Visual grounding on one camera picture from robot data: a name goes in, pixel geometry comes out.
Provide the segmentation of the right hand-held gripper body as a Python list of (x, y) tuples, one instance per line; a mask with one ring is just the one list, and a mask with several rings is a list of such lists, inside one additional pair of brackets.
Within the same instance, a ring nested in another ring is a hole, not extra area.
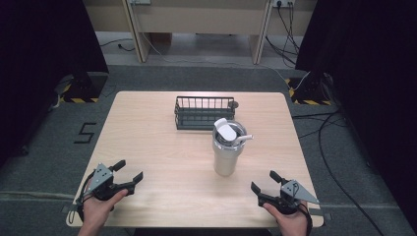
[(276, 197), (258, 191), (258, 206), (268, 203), (282, 214), (292, 214), (302, 201), (318, 204), (319, 200), (296, 180), (281, 180), (279, 195)]

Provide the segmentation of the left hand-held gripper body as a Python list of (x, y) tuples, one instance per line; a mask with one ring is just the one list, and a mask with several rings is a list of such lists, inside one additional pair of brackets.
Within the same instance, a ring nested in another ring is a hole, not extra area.
[(110, 171), (109, 167), (99, 163), (93, 171), (92, 178), (86, 190), (86, 195), (92, 194), (101, 201), (111, 199), (116, 193), (123, 190), (124, 184), (115, 184), (114, 171)]

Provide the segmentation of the person's right hand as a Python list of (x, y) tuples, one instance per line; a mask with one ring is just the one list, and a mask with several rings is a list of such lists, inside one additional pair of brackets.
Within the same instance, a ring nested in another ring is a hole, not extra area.
[(269, 203), (264, 203), (263, 208), (275, 218), (282, 236), (307, 236), (308, 219), (303, 212), (282, 214)]

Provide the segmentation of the person's left hand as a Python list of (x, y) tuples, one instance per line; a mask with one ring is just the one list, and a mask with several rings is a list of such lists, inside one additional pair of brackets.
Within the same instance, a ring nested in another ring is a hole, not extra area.
[(93, 227), (103, 227), (111, 209), (119, 203), (128, 194), (127, 190), (122, 190), (115, 194), (107, 201), (100, 201), (95, 197), (91, 197), (84, 203), (84, 225)]

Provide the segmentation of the white tumbler with lid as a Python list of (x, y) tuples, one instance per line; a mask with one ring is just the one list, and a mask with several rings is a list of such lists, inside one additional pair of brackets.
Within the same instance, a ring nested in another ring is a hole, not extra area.
[(232, 175), (238, 156), (242, 153), (246, 142), (253, 138), (243, 125), (234, 120), (220, 118), (215, 121), (212, 130), (214, 171), (223, 177)]

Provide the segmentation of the stand base with striped tape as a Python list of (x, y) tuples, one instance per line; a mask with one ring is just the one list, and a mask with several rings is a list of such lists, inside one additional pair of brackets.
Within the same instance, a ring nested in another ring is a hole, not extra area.
[(96, 103), (107, 79), (107, 73), (87, 73), (81, 79), (71, 76), (62, 82), (63, 87), (58, 93), (58, 101), (67, 103)]
[(320, 79), (311, 78), (309, 74), (302, 77), (285, 79), (290, 99), (295, 104), (331, 105), (328, 93)]

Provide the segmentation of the black curtain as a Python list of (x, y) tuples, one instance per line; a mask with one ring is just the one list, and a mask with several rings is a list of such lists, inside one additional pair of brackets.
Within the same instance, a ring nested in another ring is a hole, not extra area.
[(106, 70), (83, 0), (0, 0), (0, 167), (30, 139), (64, 77)]
[(417, 0), (317, 0), (297, 68), (330, 74), (371, 164), (417, 233)]

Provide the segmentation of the beige wooden desk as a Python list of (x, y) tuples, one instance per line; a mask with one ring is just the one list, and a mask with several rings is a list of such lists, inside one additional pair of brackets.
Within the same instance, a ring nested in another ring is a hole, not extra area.
[(96, 31), (125, 31), (145, 63), (152, 33), (239, 34), (249, 37), (252, 62), (261, 62), (267, 36), (305, 34), (318, 0), (272, 7), (272, 0), (83, 0)]

